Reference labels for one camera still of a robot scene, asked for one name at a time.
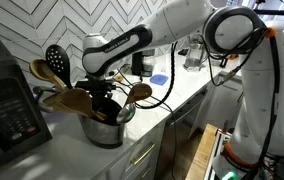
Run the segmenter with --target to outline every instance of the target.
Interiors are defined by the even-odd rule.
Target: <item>kitchen appliance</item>
[[[0,166],[51,138],[20,66],[0,41]]]
[[[144,69],[143,61],[145,57],[154,56],[155,49],[145,50],[141,52],[134,53],[132,55],[132,74],[136,76],[152,76],[152,72],[148,72]]]

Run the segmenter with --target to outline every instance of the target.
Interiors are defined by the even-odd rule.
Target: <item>green light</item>
[[[230,180],[230,179],[235,179],[236,174],[234,172],[228,172],[222,180]]]

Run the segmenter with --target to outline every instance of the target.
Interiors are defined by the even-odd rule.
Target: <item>wooden spatula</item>
[[[92,109],[92,100],[84,89],[75,88],[55,94],[43,101],[48,106],[64,112],[78,113],[95,120],[105,120],[107,116],[101,112],[97,114]]]
[[[48,81],[57,86],[62,91],[67,90],[64,82],[51,71],[45,60],[35,59],[30,63],[29,69],[34,77],[43,81]]]
[[[152,88],[144,83],[136,84],[129,92],[128,98],[125,101],[123,107],[127,104],[134,103],[136,101],[144,100],[152,95]]]

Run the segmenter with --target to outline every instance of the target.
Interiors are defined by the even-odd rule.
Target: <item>drawer handle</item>
[[[137,164],[139,164],[142,159],[144,159],[152,150],[153,148],[155,147],[155,144],[154,143],[150,143],[150,147],[148,148],[147,151],[145,151],[145,153],[142,154],[142,156],[140,156],[139,158],[134,158],[131,160],[131,163],[135,166]]]

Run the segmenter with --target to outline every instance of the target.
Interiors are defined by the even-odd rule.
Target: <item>wooden floor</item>
[[[189,128],[186,125],[179,125],[177,128],[178,146],[174,163],[174,177],[176,180],[184,180],[188,174],[192,160],[202,138],[202,132],[197,130],[188,139]],[[163,143],[158,160],[156,180],[171,180],[172,163],[174,153],[174,129],[165,129]]]

